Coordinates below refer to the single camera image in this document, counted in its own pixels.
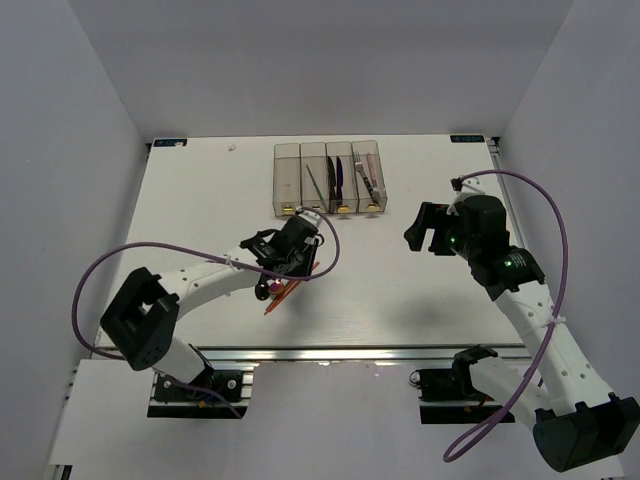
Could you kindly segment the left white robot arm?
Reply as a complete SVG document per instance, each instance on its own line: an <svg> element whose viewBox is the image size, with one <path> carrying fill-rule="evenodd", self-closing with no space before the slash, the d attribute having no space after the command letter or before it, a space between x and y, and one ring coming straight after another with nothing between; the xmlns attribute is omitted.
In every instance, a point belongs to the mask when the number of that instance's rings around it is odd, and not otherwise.
<svg viewBox="0 0 640 480"><path fill-rule="evenodd" d="M175 336L177 322L237 290L251 289L265 301L279 274L310 275L321 222L316 213L297 213L281 229L241 241L220 263L209 260L161 274L138 268L106 308L101 328L133 370L153 369L177 380L188 398L202 398L216 388L214 369L195 347Z"/></svg>

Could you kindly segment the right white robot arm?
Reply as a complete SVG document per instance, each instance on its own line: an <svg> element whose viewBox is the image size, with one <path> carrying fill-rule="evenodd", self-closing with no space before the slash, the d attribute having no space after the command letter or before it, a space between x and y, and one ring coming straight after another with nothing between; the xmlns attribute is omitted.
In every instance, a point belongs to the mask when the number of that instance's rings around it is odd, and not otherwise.
<svg viewBox="0 0 640 480"><path fill-rule="evenodd" d="M461 194L452 205L424 202L404 238L410 250L457 255L507 317L541 375L538 387L489 347L457 353L453 390L485 394L529 429L548 466L557 472L622 453L639 427L639 404L620 398L596 373L565 321L554 316L545 276L533 255L510 242L507 212L489 195Z"/></svg>

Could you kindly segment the black knife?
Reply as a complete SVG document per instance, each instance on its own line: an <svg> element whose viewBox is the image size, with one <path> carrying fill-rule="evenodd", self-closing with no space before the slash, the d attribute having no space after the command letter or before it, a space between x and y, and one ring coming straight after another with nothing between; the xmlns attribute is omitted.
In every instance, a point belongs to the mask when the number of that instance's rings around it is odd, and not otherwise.
<svg viewBox="0 0 640 480"><path fill-rule="evenodd" d="M329 200L333 202L337 199L336 195L336 172L334 163L330 156L326 156L326 164L327 164L327 176L328 176L328 185L329 185Z"/></svg>

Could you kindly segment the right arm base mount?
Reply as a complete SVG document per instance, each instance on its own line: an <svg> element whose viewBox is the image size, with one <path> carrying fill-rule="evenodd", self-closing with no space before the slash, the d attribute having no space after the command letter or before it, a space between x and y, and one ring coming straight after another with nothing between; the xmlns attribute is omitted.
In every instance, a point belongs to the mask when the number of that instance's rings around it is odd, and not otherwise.
<svg viewBox="0 0 640 480"><path fill-rule="evenodd" d="M523 347L516 344L476 344L407 347L414 362L409 385L417 390L423 425L473 425L488 419L501 405L482 392L465 392L454 372L454 357L468 349L483 347L505 360L513 360Z"/></svg>

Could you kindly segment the black handled fork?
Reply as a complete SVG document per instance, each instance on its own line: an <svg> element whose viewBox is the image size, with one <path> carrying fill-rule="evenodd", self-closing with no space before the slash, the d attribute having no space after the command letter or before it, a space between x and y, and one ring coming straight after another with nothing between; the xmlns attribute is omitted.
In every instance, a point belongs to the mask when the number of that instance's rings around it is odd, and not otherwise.
<svg viewBox="0 0 640 480"><path fill-rule="evenodd" d="M363 165L363 162L362 162L362 160L360 158L359 153L358 152L354 152L353 153L353 158L354 158L354 168L355 168L356 172L362 178L363 183L365 185L365 188L366 188L371 200L374 203L378 203L377 192L374 189L374 187L372 186L372 184L371 184L371 182L370 182L370 180L369 180L369 178L368 178L368 176L367 176L367 174L365 172L364 165Z"/></svg>

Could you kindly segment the pink handled fork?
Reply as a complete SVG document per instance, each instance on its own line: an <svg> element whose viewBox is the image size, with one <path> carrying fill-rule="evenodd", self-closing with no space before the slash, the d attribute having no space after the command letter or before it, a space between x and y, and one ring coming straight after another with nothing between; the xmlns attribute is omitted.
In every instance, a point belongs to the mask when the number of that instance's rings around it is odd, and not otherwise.
<svg viewBox="0 0 640 480"><path fill-rule="evenodd" d="M369 168L369 178L373 189L376 202L379 203L382 198L383 181L382 172L378 162L378 157L375 154L366 154L367 165Z"/></svg>

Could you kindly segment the orange chopstick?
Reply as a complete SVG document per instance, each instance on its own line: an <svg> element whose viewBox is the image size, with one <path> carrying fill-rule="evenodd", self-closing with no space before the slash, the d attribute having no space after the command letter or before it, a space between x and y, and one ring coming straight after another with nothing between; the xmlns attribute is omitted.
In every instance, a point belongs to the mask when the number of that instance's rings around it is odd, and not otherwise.
<svg viewBox="0 0 640 480"><path fill-rule="evenodd" d="M290 292L302 284L299 280L288 280L274 282L269 287L269 293L272 300L278 300L286 297Z"/></svg>
<svg viewBox="0 0 640 480"><path fill-rule="evenodd" d="M284 292L281 295L275 296L273 301L269 304L269 306L265 309L264 315L270 314L274 311L284 300L288 298L288 296L300 286L300 281L290 281L286 284Z"/></svg>

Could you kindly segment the blue knife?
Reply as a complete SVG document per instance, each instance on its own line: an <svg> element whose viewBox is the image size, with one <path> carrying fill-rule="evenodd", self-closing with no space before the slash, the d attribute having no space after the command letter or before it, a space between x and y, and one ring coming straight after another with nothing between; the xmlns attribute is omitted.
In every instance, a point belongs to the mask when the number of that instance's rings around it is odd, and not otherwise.
<svg viewBox="0 0 640 480"><path fill-rule="evenodd" d="M336 156L336 198L339 202L343 200L343 184L344 184L344 172L341 158Z"/></svg>

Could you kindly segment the lone teal chopstick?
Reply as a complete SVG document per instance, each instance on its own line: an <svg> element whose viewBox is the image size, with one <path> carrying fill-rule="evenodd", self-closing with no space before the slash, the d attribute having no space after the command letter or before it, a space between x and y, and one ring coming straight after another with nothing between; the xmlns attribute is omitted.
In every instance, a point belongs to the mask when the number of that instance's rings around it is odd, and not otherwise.
<svg viewBox="0 0 640 480"><path fill-rule="evenodd" d="M324 211L324 213L329 213L329 206L328 206L326 200L324 199L324 196L322 195L321 189L320 189L320 187L319 187L319 185L318 185L318 183L317 183L317 181L316 181L316 179L315 179L315 177L313 175L313 172L311 171L311 169L310 169L308 164L305 165L305 168L306 168L306 171L307 171L307 173L309 175L309 178L311 180L313 188L314 188L314 190L316 192L316 195L318 197L318 201L320 202L322 210Z"/></svg>

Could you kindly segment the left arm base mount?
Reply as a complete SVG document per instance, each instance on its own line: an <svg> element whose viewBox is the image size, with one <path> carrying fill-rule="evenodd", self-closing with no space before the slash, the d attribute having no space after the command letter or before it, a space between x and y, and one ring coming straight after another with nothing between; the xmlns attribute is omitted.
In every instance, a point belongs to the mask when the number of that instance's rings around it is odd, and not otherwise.
<svg viewBox="0 0 640 480"><path fill-rule="evenodd" d="M222 364L199 390L175 385L156 373L147 408L148 418L239 420L247 412L253 385L253 368Z"/></svg>

